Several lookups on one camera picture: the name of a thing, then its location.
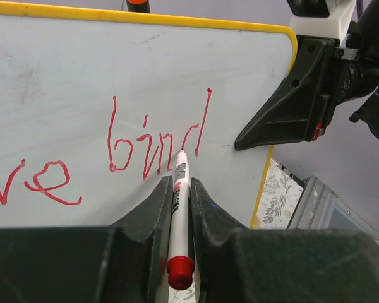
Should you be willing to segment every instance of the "black plastic bracket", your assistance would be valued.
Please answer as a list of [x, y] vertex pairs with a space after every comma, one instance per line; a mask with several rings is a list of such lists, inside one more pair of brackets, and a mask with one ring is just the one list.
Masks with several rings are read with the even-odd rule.
[[289, 76], [240, 132], [234, 143], [237, 151], [311, 141], [318, 136], [329, 101], [323, 84], [336, 41], [303, 37], [299, 40], [301, 46]]
[[379, 302], [379, 247], [368, 235], [251, 230], [196, 179], [191, 200], [198, 303]]
[[0, 302], [166, 303], [172, 190], [110, 227], [0, 229]]

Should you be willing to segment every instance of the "white robot part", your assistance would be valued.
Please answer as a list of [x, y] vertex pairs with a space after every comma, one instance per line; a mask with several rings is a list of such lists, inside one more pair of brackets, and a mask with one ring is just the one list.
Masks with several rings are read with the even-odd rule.
[[356, 0], [337, 1], [328, 18], [291, 18], [289, 25], [296, 35], [335, 38], [343, 41], [347, 35]]

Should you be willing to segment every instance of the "screw hole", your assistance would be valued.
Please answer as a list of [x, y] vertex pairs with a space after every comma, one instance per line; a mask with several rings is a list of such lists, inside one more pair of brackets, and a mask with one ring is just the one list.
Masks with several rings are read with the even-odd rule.
[[314, 44], [310, 44], [308, 46], [308, 52], [311, 54], [312, 52], [314, 52], [316, 49], [315, 45]]
[[293, 80], [291, 83], [291, 86], [293, 86], [293, 87], [298, 87], [299, 85], [300, 85], [300, 82], [298, 79]]

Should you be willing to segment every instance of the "red marker cap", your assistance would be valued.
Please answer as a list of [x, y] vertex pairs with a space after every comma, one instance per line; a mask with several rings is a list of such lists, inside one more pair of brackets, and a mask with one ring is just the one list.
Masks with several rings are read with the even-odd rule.
[[185, 290], [192, 285], [195, 263], [190, 257], [176, 256], [167, 262], [169, 285], [175, 290]]

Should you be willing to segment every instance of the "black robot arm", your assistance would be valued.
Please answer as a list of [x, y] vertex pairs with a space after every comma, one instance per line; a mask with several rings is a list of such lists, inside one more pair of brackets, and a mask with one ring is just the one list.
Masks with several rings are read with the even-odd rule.
[[[317, 18], [329, 16], [327, 2], [288, 0], [296, 16]], [[345, 47], [335, 38], [296, 37], [292, 71], [240, 132], [235, 149], [316, 140], [336, 106], [374, 90], [350, 120], [364, 121], [379, 139], [379, 0], [372, 0], [357, 23], [351, 22]]]

